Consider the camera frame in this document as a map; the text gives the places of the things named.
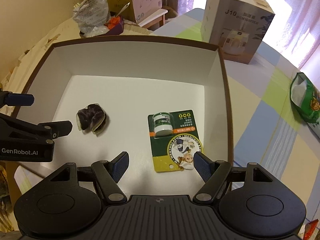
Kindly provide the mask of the humidifier product box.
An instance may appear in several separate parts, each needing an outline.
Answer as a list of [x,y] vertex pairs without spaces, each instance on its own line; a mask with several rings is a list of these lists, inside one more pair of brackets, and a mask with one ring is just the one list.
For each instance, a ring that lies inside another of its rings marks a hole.
[[219,46],[225,60],[248,64],[274,16],[265,0],[207,0],[201,37]]

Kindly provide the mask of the white wooden rack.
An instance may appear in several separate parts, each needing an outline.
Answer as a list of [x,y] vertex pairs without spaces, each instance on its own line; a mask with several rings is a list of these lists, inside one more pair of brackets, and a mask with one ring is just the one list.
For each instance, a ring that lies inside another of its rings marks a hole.
[[148,29],[158,23],[159,26],[162,27],[165,24],[165,15],[167,12],[167,9],[158,9],[146,19],[142,20],[142,22],[138,23],[138,25],[142,28]]

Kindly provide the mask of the checkered tablecloth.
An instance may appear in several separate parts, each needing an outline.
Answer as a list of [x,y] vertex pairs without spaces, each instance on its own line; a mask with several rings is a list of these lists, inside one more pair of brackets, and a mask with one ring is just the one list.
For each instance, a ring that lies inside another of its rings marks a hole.
[[319,139],[291,106],[297,68],[262,43],[249,64],[226,61],[233,115],[234,165],[255,161],[306,205],[319,220]]

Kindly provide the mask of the red sachet packet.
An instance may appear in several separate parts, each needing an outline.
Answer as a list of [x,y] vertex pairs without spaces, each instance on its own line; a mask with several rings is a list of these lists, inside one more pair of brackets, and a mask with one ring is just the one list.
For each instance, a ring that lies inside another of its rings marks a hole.
[[317,235],[319,234],[319,220],[315,219],[313,221],[308,222],[304,228],[303,240],[312,240],[317,239]]

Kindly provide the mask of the green Mentholatum blister card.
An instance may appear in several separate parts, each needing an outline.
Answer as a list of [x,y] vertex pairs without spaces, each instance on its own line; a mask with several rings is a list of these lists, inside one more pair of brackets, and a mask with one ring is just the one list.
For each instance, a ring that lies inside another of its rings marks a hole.
[[148,116],[154,170],[158,173],[191,171],[194,154],[203,146],[191,109]]

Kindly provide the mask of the dark velvet scrunchie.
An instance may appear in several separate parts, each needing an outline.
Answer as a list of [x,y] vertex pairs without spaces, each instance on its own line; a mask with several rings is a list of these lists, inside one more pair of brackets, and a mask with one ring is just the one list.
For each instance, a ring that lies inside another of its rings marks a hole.
[[97,103],[78,110],[76,114],[78,130],[92,132],[96,136],[99,136],[105,130],[109,122],[108,115]]

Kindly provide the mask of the clear plastic bag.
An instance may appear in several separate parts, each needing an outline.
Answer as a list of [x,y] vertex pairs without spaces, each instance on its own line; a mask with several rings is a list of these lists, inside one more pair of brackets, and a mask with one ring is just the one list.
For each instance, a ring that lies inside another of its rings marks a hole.
[[83,0],[73,9],[73,20],[77,23],[80,35],[95,37],[110,30],[105,25],[110,19],[107,0]]

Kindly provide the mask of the green snack bag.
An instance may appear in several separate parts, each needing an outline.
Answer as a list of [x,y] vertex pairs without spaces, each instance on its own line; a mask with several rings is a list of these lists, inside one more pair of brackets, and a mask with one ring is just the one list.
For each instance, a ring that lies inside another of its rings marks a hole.
[[298,72],[290,85],[290,100],[319,138],[319,90],[303,72]]

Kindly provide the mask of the pink curtain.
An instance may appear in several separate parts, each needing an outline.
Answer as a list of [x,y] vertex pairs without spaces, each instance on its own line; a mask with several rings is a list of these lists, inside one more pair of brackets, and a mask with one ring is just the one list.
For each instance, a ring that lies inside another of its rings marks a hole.
[[[163,0],[178,15],[205,8],[207,0]],[[265,0],[275,17],[263,41],[302,68],[319,46],[319,0]]]

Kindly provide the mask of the brown white storage box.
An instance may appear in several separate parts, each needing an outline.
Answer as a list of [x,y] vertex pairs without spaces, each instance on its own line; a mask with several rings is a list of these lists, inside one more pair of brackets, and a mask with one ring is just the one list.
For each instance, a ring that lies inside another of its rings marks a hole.
[[157,173],[153,168],[148,116],[192,110],[204,153],[233,160],[232,111],[220,48],[164,36],[110,36],[52,44],[27,55],[11,90],[33,94],[31,107],[13,114],[32,122],[76,121],[79,109],[98,103],[109,116],[100,135],[76,127],[57,139],[49,163],[25,163],[46,177],[67,162],[88,166],[130,156],[119,185],[125,194],[189,194],[203,182],[195,171]]

